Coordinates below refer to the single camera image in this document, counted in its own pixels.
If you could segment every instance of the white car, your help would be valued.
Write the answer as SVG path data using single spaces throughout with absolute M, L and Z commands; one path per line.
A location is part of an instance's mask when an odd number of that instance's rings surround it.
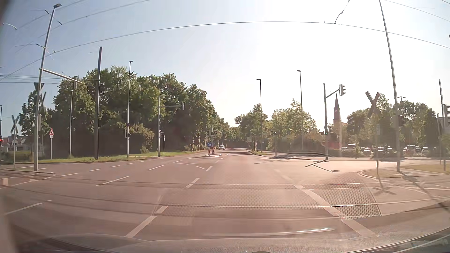
M 430 150 L 428 149 L 428 147 L 422 148 L 422 154 L 428 154 L 429 152 L 430 152 Z

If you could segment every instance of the railroad crossing sign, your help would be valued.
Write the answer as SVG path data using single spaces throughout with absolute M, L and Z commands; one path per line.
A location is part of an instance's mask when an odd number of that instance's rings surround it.
M 372 106 L 369 109 L 369 112 L 367 113 L 367 117 L 370 118 L 370 116 L 372 116 L 372 114 L 375 112 L 375 114 L 379 115 L 380 114 L 380 110 L 378 110 L 377 108 L 377 101 L 378 98 L 380 97 L 380 93 L 377 92 L 377 94 L 375 95 L 375 99 L 372 99 L 372 96 L 370 95 L 370 93 L 368 91 L 366 91 L 366 96 L 369 99 L 370 103 L 372 104 Z
M 14 115 L 11 115 L 11 118 L 13 119 L 13 127 L 11 128 L 11 133 L 14 132 L 14 134 L 18 134 L 19 131 L 17 131 L 17 123 L 19 122 L 19 116 L 14 120 Z

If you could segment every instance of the grass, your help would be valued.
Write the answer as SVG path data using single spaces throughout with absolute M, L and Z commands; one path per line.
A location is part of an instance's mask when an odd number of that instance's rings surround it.
M 393 170 L 384 170 L 384 169 L 378 169 L 378 173 L 377 173 L 377 169 L 372 169 L 372 170 L 367 170 L 367 171 L 363 171 L 362 174 L 366 175 L 366 176 L 373 176 L 373 177 L 377 177 L 377 178 L 383 178 L 383 177 L 402 177 L 398 174 L 397 171 L 393 171 Z
M 193 154 L 197 152 L 202 152 L 204 150 L 198 151 L 171 151 L 171 152 L 161 152 L 161 156 L 176 156 L 182 154 Z M 95 160 L 93 157 L 74 157 L 74 158 L 58 158 L 58 159 L 43 159 L 39 160 L 39 163 L 95 163 L 95 162 L 114 162 L 114 161 L 130 161 L 130 160 L 142 160 L 150 157 L 157 157 L 158 152 L 148 152 L 144 154 L 130 154 L 130 158 L 126 158 L 126 154 L 118 155 L 118 156 L 101 156 L 98 160 Z M 17 164 L 27 164 L 33 162 L 17 162 Z
M 444 166 L 440 164 L 430 164 L 430 165 L 406 165 L 402 166 L 405 169 L 427 171 L 427 172 L 438 172 L 449 174 L 450 166 L 446 166 L 447 171 L 444 171 Z

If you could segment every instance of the signpost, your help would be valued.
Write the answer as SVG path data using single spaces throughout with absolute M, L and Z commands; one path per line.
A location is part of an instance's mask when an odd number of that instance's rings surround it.
M 369 99 L 370 103 L 372 104 L 372 106 L 369 109 L 369 112 L 367 113 L 367 118 L 370 118 L 372 116 L 373 113 L 375 113 L 376 116 L 376 122 L 377 122 L 377 133 L 375 135 L 375 146 L 376 146 L 376 151 L 375 151 L 375 157 L 377 160 L 377 175 L 378 175 L 378 136 L 380 135 L 380 124 L 378 123 L 378 116 L 380 115 L 380 110 L 377 108 L 377 101 L 378 98 L 380 97 L 380 93 L 377 92 L 377 94 L 375 95 L 375 99 L 372 99 L 372 96 L 370 95 L 370 93 L 368 91 L 366 91 L 366 96 Z
M 16 148 L 17 148 L 17 139 L 16 135 L 19 133 L 17 131 L 17 123 L 19 122 L 19 116 L 14 120 L 14 115 L 11 115 L 11 118 L 13 119 L 13 127 L 11 128 L 11 134 L 14 135 L 14 142 L 13 142 L 13 152 L 14 152 L 14 168 L 16 167 Z
M 53 135 L 54 135 L 53 128 L 51 127 L 50 133 L 49 133 L 49 136 L 50 136 L 50 160 L 53 160 Z

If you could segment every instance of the church tower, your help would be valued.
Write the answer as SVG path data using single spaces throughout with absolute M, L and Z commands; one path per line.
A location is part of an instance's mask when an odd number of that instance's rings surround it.
M 339 141 L 339 148 L 342 147 L 342 121 L 341 121 L 341 109 L 339 108 L 338 95 L 336 94 L 336 101 L 334 102 L 334 119 L 333 119 L 333 131 L 337 134 Z

